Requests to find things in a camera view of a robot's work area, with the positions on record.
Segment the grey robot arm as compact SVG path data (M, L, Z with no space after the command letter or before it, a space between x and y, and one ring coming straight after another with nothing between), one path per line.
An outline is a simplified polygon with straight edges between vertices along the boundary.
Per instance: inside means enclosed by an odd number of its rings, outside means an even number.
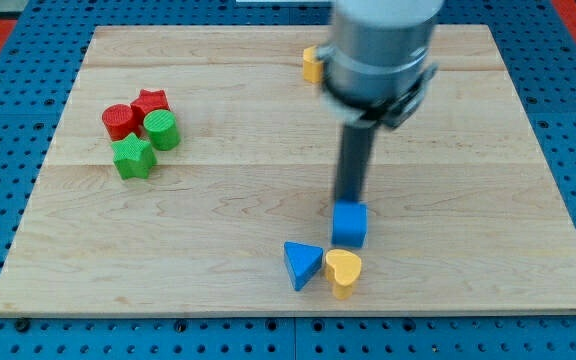
M443 0L336 0L322 102L357 129L398 128L421 105L437 66L425 66Z

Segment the yellow block behind arm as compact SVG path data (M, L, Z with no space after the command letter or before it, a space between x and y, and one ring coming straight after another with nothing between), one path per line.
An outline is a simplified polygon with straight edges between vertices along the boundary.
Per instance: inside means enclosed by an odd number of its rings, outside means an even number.
M318 84L322 81L323 62L318 57L318 47L311 46L302 52L302 77L305 81Z

